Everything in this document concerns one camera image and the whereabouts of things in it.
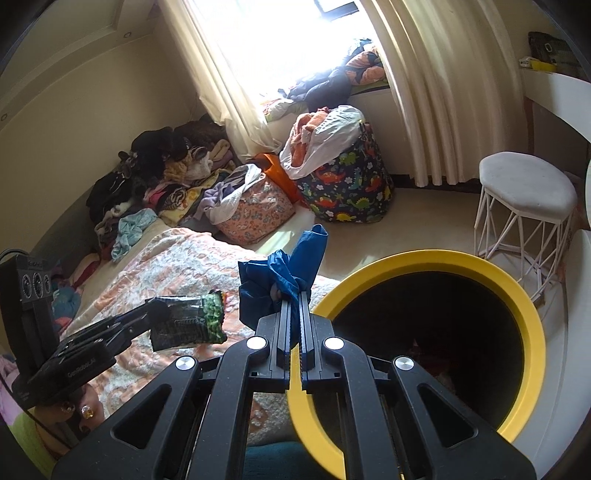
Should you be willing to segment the person left hand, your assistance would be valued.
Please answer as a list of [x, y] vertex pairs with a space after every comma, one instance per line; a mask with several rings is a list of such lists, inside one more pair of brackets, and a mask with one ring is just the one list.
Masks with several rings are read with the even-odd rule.
[[105, 420], [103, 404], [89, 384], [84, 385], [74, 399], [50, 406], [38, 405], [33, 414], [42, 424], [37, 426], [39, 435], [55, 451], [74, 446], [79, 435], [84, 437]]

